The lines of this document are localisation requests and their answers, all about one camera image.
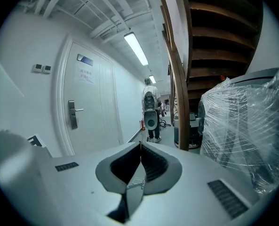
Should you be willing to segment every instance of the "door handle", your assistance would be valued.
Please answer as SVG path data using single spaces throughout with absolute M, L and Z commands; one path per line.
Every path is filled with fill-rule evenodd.
M 83 111 L 84 109 L 76 110 L 74 108 L 74 100 L 68 101 L 68 109 L 69 109 L 69 116 L 70 116 L 70 122 L 72 124 L 72 129 L 76 129 L 76 128 L 78 128 L 78 124 L 77 124 L 77 117 L 76 117 L 75 113 L 77 111 Z

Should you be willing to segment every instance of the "wall switch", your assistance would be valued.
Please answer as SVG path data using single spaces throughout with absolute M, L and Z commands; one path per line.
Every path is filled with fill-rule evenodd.
M 34 67 L 34 72 L 41 73 L 42 72 L 42 65 L 36 64 Z
M 50 71 L 51 71 L 51 66 L 48 65 L 44 66 L 43 73 L 50 73 Z

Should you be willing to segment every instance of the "white shirt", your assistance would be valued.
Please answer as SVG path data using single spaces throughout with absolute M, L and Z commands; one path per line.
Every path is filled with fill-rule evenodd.
M 159 92 L 158 92 L 157 87 L 152 86 L 152 85 L 147 85 L 147 86 L 144 88 L 144 90 L 143 90 L 142 100 L 143 100 L 143 97 L 144 97 L 145 93 L 147 93 L 147 92 L 149 92 L 149 91 L 150 91 L 157 99 L 160 98 L 160 94 L 159 94 Z

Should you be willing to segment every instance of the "equipment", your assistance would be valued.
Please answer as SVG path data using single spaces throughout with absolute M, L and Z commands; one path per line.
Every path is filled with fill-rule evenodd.
M 140 162 L 147 174 L 143 197 L 128 215 L 125 192 Z M 137 142 L 51 158 L 45 148 L 7 132 L 0 132 L 0 187 L 28 222 L 45 226 L 239 226 L 266 206 L 253 189 L 201 155 Z
M 171 125 L 167 124 L 167 122 L 165 120 L 160 119 L 160 126 L 165 128 L 165 127 L 168 127 L 168 126 L 171 126 Z
M 261 197 L 279 186 L 279 70 L 272 79 L 265 72 L 226 79 L 202 95 L 199 109 L 204 118 L 200 154 Z
M 148 91 L 143 97 L 143 120 L 148 130 L 154 130 L 157 126 L 157 100 L 154 95 Z
M 278 68 L 272 68 L 262 71 L 257 71 L 253 73 L 249 73 L 246 75 L 239 76 L 237 78 L 231 79 L 230 83 L 234 84 L 234 86 L 246 86 L 246 85 L 262 85 L 269 82 L 276 72 Z M 189 149 L 195 149 L 201 146 L 202 143 L 202 132 L 204 128 L 204 116 L 205 112 L 203 112 L 204 106 L 203 104 L 199 105 L 199 114 L 196 116 L 194 113 L 190 113 L 190 144 Z M 179 141 L 179 120 L 178 113 L 174 115 L 174 143 L 175 146 L 178 147 Z

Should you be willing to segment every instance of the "person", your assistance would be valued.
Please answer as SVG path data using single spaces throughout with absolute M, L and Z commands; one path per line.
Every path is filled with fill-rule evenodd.
M 169 111 L 169 105 L 168 104 L 166 104 L 165 109 L 166 109 L 166 111 Z
M 158 105 L 161 105 L 161 101 L 160 101 L 160 94 L 158 92 L 158 89 L 157 87 L 155 86 L 152 86 L 152 81 L 150 78 L 147 78 L 144 80 L 145 82 L 145 88 L 143 90 L 143 98 L 144 98 L 144 95 L 145 93 L 147 92 L 151 92 L 155 98 L 157 99 L 157 104 Z M 161 140 L 161 136 L 160 136 L 160 123 L 159 123 L 159 106 L 156 108 L 156 113 L 157 113 L 157 126 L 154 130 L 148 130 L 148 134 L 149 134 L 149 142 L 159 142 Z
M 160 113 L 161 113 L 162 117 L 164 117 L 164 108 L 163 108 L 163 103 L 161 103 Z

